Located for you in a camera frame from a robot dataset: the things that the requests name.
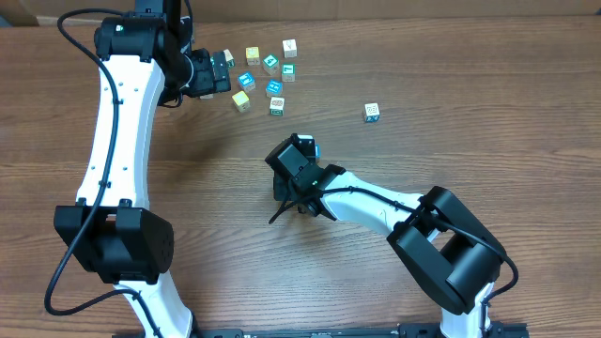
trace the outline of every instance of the yellow cube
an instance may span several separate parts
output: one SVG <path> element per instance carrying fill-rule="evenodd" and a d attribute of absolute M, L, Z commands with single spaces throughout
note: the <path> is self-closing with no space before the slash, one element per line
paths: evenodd
<path fill-rule="evenodd" d="M 259 59 L 259 48 L 258 47 L 247 47 L 246 48 L 246 62 L 249 66 L 257 66 L 261 64 Z"/>
<path fill-rule="evenodd" d="M 251 109 L 251 101 L 248 99 L 248 96 L 246 96 L 244 91 L 234 95 L 232 99 L 234 99 L 234 103 L 236 104 L 236 108 L 238 108 L 239 112 L 244 113 Z"/>

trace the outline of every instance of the wooden table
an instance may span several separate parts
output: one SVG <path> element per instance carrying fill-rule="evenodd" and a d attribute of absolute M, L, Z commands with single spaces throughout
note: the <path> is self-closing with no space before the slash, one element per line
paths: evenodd
<path fill-rule="evenodd" d="M 94 27 L 72 28 L 91 47 Z M 596 17 L 200 25 L 197 46 L 250 69 L 253 110 L 233 93 L 159 109 L 148 187 L 176 234 L 171 267 L 203 328 L 390 327 L 439 321 L 384 238 L 354 223 L 286 213 L 273 225 L 264 157 L 292 132 L 323 163 L 400 192 L 446 187 L 520 270 L 491 316 L 532 337 L 601 330 L 601 21 Z M 299 46 L 283 117 L 244 48 Z M 54 27 L 0 30 L 0 336 L 109 337 L 141 327 L 123 299 L 53 317 L 42 299 L 66 249 L 54 207 L 87 166 L 99 96 L 93 63 Z M 381 119 L 362 122 L 365 103 Z M 500 284 L 510 278 L 504 267 Z M 66 308 L 110 285 L 70 261 Z"/>

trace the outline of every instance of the wood grain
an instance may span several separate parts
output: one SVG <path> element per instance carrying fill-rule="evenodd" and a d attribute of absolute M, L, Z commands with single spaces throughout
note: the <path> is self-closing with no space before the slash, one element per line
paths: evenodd
<path fill-rule="evenodd" d="M 71 29 L 88 46 L 93 30 Z M 384 238 L 293 213 L 267 224 L 277 205 L 263 158 L 301 132 L 321 144 L 322 163 L 367 181 L 455 192 L 520 269 L 494 319 L 526 322 L 532 337 L 598 336 L 600 32 L 595 17 L 200 26 L 198 47 L 233 53 L 233 78 L 249 69 L 245 47 L 281 56 L 281 40 L 295 38 L 298 75 L 284 117 L 268 115 L 260 68 L 248 114 L 233 93 L 157 111 L 148 184 L 175 229 L 180 296 L 207 329 L 439 320 Z M 69 317 L 42 305 L 65 251 L 54 207 L 73 203 L 90 153 L 97 70 L 51 27 L 0 30 L 0 60 L 0 336 L 139 330 L 121 299 Z M 362 122 L 369 102 L 378 123 Z M 109 289 L 72 261 L 54 303 Z"/>

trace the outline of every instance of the blue cube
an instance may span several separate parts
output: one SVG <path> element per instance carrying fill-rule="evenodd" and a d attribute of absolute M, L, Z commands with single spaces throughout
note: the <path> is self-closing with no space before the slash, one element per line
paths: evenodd
<path fill-rule="evenodd" d="M 248 93 L 256 88 L 256 83 L 254 82 L 253 74 L 251 74 L 250 71 L 247 71 L 238 77 L 238 84 L 240 85 L 240 88 L 244 90 L 245 93 Z"/>
<path fill-rule="evenodd" d="M 267 84 L 267 88 L 265 89 L 268 98 L 281 96 L 283 90 L 284 86 L 282 83 L 275 80 L 270 80 L 270 82 Z"/>

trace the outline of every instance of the small cube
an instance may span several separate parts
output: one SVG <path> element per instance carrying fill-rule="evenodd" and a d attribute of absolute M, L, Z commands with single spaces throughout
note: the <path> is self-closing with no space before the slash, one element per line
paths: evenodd
<path fill-rule="evenodd" d="M 284 99 L 283 98 L 271 98 L 270 114 L 282 116 L 284 115 Z"/>
<path fill-rule="evenodd" d="M 232 99 L 234 99 L 234 103 L 236 104 L 236 108 L 238 108 L 239 112 L 244 113 L 251 109 L 251 101 L 243 91 L 240 91 L 238 94 L 234 95 Z"/>
<path fill-rule="evenodd" d="M 271 76 L 280 71 L 280 60 L 274 54 L 263 59 L 263 69 Z"/>
<path fill-rule="evenodd" d="M 227 62 L 227 68 L 231 69 L 234 66 L 236 66 L 236 63 L 234 62 L 234 56 L 232 56 L 232 54 L 229 52 L 229 50 L 224 50 L 223 53 L 225 54 L 225 62 Z"/>
<path fill-rule="evenodd" d="M 294 64 L 282 65 L 282 82 L 294 82 L 296 80 L 296 67 Z"/>
<path fill-rule="evenodd" d="M 248 47 L 246 49 L 246 62 L 249 66 L 258 66 L 261 64 L 258 47 Z"/>
<path fill-rule="evenodd" d="M 379 109 L 377 103 L 368 103 L 365 104 L 365 109 L 363 110 L 363 117 L 365 122 L 376 122 L 379 120 Z"/>
<path fill-rule="evenodd" d="M 256 88 L 256 82 L 250 71 L 247 71 L 238 77 L 238 84 L 240 85 L 240 88 L 247 93 Z"/>
<path fill-rule="evenodd" d="M 265 91 L 267 92 L 268 98 L 281 96 L 284 91 L 284 86 L 279 81 L 270 80 Z"/>
<path fill-rule="evenodd" d="M 297 41 L 294 39 L 282 41 L 284 45 L 284 57 L 297 57 Z"/>

